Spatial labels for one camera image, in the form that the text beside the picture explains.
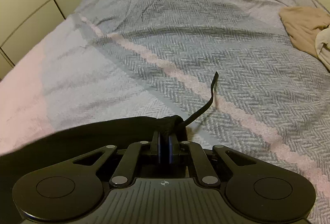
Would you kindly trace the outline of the black pants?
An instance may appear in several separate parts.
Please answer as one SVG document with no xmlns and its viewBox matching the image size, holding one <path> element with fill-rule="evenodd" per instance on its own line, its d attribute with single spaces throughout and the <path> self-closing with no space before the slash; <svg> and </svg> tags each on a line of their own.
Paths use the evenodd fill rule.
<svg viewBox="0 0 330 224">
<path fill-rule="evenodd" d="M 164 118 L 131 117 L 85 124 L 62 130 L 1 156 L 1 223 L 21 223 L 12 200 L 12 188 L 20 177 L 32 171 L 86 154 L 106 145 L 119 149 L 133 142 L 151 141 L 153 133 L 172 131 L 179 141 L 187 139 L 186 126 L 213 104 L 209 100 L 187 120 L 180 116 Z"/>
</svg>

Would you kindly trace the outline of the pink grey bed cover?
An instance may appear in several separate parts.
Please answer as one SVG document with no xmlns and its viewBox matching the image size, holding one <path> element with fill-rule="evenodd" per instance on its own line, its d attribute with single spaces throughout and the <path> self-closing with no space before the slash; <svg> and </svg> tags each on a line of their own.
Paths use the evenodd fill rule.
<svg viewBox="0 0 330 224">
<path fill-rule="evenodd" d="M 309 222 L 329 223 L 329 70 L 292 45 L 279 11 L 294 6 L 82 0 L 1 81 L 1 156 L 85 124 L 187 118 L 213 97 L 187 140 L 304 176 Z"/>
</svg>

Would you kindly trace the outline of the tan garment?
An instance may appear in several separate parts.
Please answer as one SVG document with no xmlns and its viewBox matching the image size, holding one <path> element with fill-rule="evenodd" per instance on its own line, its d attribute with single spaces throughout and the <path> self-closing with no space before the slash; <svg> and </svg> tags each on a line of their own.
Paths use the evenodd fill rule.
<svg viewBox="0 0 330 224">
<path fill-rule="evenodd" d="M 316 36 L 323 29 L 328 28 L 329 13 L 321 8 L 294 6 L 281 8 L 279 16 L 292 45 L 318 58 Z"/>
</svg>

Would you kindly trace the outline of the cream white garment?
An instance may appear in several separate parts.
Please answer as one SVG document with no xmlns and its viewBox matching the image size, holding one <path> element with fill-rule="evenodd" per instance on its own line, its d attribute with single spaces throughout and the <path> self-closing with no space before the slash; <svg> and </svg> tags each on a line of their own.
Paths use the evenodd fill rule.
<svg viewBox="0 0 330 224">
<path fill-rule="evenodd" d="M 317 58 L 330 70 L 330 29 L 320 31 L 315 40 Z"/>
</svg>

